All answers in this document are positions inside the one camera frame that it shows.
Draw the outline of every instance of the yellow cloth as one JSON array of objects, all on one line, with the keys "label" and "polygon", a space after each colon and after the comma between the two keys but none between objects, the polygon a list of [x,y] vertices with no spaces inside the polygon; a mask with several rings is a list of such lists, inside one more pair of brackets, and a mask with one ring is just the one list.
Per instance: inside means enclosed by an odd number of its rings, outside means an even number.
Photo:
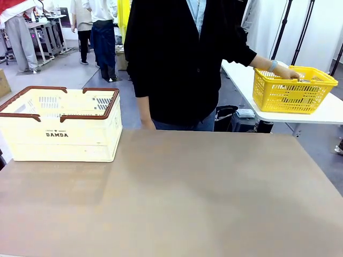
[{"label": "yellow cloth", "polygon": [[126,29],[128,27],[130,15],[130,0],[118,0],[118,27],[125,42]]}]

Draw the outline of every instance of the small device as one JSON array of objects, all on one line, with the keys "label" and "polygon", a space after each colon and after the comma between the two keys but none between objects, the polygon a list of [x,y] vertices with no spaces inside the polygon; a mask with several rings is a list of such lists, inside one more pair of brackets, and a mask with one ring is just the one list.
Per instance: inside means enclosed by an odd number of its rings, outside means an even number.
[{"label": "small device", "polygon": [[238,109],[236,112],[239,118],[255,118],[255,113],[251,109]]}]

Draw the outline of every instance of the light blue shirt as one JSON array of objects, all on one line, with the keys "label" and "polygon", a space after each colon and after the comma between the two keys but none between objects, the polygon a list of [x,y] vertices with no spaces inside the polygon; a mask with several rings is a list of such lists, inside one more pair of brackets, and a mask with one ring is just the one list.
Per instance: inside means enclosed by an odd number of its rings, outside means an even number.
[{"label": "light blue shirt", "polygon": [[189,10],[192,13],[193,20],[197,26],[199,36],[202,32],[202,26],[204,21],[204,14],[206,9],[206,0],[186,0]]}]

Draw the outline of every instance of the red garment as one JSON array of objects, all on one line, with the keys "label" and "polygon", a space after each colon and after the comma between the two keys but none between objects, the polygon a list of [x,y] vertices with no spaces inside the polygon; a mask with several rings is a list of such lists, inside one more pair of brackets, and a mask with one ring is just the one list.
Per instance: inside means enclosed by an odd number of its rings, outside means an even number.
[{"label": "red garment", "polygon": [[25,2],[25,0],[0,0],[0,14],[8,8]]}]

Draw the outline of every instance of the black pole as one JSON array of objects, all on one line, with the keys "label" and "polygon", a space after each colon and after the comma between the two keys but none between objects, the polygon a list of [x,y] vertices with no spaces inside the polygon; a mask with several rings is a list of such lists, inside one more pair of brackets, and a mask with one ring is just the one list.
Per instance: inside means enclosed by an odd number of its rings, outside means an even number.
[{"label": "black pole", "polygon": [[281,39],[282,39],[282,36],[284,34],[284,31],[285,31],[285,27],[286,27],[286,24],[287,24],[287,18],[288,18],[288,15],[289,15],[289,10],[290,10],[290,7],[292,5],[292,1],[293,0],[288,0],[288,6],[287,6],[287,11],[286,11],[286,14],[285,14],[285,17],[284,17],[284,20],[282,21],[282,27],[281,27],[281,30],[280,30],[280,33],[279,33],[279,37],[278,37],[278,40],[277,40],[277,44],[275,45],[275,48],[274,48],[274,53],[272,55],[272,60],[275,60],[276,56],[277,56],[277,53],[278,53],[278,50],[279,50],[279,46],[280,46],[280,43],[281,43]]},{"label": "black pole", "polygon": [[336,63],[334,64],[333,70],[332,70],[332,72],[330,74],[331,76],[333,76],[334,73],[336,72],[336,69],[338,67],[339,61],[341,60],[342,54],[343,54],[343,44],[342,44],[341,50],[339,51]]},{"label": "black pole", "polygon": [[298,55],[299,55],[302,43],[303,43],[305,35],[306,35],[307,28],[308,28],[309,23],[310,23],[310,19],[311,19],[311,15],[312,15],[312,11],[313,11],[314,5],[315,5],[315,0],[311,0],[310,6],[309,6],[309,10],[308,10],[307,15],[306,15],[306,20],[305,20],[304,26],[302,28],[301,36],[300,36],[298,45],[296,47],[293,60],[292,60],[292,65],[295,64],[295,62],[296,62],[296,60],[298,58]]}]

